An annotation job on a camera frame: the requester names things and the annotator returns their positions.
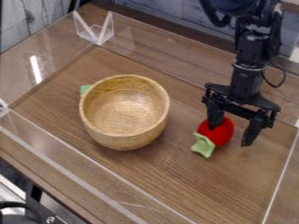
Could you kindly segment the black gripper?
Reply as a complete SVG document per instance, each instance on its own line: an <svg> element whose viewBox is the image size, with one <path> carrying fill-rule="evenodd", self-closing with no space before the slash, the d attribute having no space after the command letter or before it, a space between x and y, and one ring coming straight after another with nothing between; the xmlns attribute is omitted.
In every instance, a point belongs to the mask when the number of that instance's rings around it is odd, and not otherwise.
<svg viewBox="0 0 299 224"><path fill-rule="evenodd" d="M243 147L254 143L262 129L274 127L280 111L280 107L260 94L264 73L264 66L235 63L228 86L214 83L204 85L202 102L207 106L210 129L215 130L223 124L226 112L250 120L242 137Z"/></svg>

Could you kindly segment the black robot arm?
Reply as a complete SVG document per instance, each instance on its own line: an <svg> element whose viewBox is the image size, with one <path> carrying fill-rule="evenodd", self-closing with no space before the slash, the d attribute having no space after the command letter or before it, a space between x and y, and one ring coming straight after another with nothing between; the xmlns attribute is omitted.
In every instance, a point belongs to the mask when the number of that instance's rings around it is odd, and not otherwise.
<svg viewBox="0 0 299 224"><path fill-rule="evenodd" d="M236 58L228 85L206 85L202 102L207 106L208 127L214 130L231 113L248 120L242 144L250 146L260 131L274 126L280 107L260 93L267 64L274 62L282 45L284 11L282 0L199 0L211 23L235 30Z"/></svg>

